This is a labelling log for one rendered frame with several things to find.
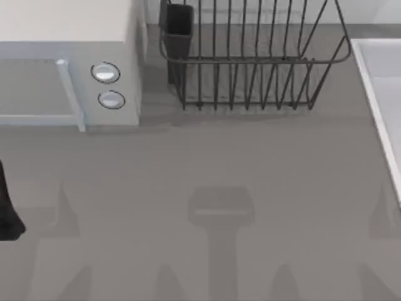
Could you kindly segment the round silver microwave knob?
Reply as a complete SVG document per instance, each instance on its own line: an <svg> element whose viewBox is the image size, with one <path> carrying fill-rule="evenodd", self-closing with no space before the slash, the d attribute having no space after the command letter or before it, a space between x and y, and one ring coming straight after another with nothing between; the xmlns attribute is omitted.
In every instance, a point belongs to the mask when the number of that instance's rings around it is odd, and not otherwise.
<svg viewBox="0 0 401 301"><path fill-rule="evenodd" d="M97 100L102 107L109 110L119 110L126 104L125 97L114 90L99 93Z"/></svg>
<svg viewBox="0 0 401 301"><path fill-rule="evenodd" d="M90 68L91 76L100 83L112 84L117 82L121 77L121 71L113 63L103 61Z"/></svg>

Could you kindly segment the pale microwave oven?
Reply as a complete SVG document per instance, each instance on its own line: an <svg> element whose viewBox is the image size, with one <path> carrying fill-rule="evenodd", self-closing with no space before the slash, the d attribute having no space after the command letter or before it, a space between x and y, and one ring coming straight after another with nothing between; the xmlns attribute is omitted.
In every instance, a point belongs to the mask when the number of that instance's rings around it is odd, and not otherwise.
<svg viewBox="0 0 401 301"><path fill-rule="evenodd" d="M0 0L0 59L68 60L86 128L139 124L147 46L143 0ZM117 82L91 76L103 61L121 71ZM124 107L98 103L109 90L125 97Z"/></svg>

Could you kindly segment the microwave oven door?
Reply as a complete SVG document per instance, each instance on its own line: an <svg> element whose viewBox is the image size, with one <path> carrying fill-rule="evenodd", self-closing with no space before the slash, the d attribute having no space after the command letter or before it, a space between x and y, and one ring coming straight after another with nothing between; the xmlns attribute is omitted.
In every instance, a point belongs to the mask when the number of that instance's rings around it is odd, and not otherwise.
<svg viewBox="0 0 401 301"><path fill-rule="evenodd" d="M0 59L0 127L76 126L86 130L70 64L59 59Z"/></svg>

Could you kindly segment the dark cutlery holder cup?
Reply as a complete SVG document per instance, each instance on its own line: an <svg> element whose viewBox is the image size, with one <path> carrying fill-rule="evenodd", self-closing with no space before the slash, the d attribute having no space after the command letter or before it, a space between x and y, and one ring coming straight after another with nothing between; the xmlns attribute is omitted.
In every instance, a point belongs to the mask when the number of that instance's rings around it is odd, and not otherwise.
<svg viewBox="0 0 401 301"><path fill-rule="evenodd" d="M160 0L159 28L167 58L168 83L179 87L194 33L194 8Z"/></svg>

